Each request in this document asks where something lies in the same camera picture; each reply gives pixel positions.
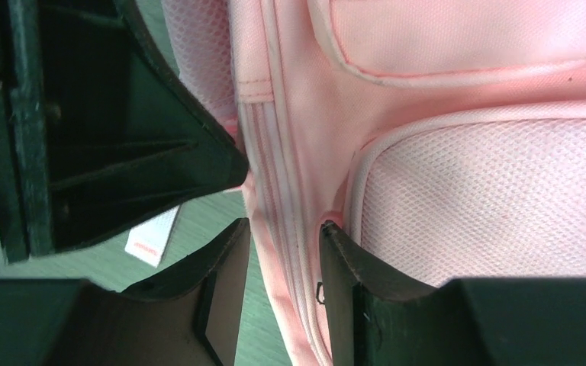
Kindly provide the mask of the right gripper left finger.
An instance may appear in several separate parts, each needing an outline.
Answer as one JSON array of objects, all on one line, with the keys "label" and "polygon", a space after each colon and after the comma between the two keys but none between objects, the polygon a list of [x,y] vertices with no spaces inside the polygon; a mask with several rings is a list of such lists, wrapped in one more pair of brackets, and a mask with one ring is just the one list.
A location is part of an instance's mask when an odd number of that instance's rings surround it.
[{"label": "right gripper left finger", "polygon": [[0,279],[0,365],[232,365],[248,219],[122,292],[82,279]]}]

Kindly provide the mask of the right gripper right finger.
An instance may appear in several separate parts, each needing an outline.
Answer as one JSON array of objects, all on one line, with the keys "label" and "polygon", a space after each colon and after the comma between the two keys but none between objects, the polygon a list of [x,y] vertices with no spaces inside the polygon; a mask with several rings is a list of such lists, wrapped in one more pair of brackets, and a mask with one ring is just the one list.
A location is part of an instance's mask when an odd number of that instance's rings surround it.
[{"label": "right gripper right finger", "polygon": [[320,229],[335,365],[586,365],[586,278],[460,278],[431,287]]}]

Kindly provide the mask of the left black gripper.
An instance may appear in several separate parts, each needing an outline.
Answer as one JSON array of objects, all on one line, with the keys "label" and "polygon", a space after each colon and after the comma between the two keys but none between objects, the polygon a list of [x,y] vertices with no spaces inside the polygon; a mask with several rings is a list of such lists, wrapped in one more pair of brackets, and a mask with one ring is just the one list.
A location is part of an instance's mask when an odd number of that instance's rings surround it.
[{"label": "left black gripper", "polygon": [[133,1],[0,1],[0,267],[240,185]]}]

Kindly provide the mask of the pink student backpack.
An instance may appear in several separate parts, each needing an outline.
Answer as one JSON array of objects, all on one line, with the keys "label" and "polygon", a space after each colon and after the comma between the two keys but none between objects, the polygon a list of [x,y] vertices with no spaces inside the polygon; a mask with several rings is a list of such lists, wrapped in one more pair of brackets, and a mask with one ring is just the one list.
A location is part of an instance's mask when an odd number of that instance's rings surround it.
[{"label": "pink student backpack", "polygon": [[320,225],[423,283],[586,276],[586,1],[164,1],[237,140],[295,365],[330,365]]}]

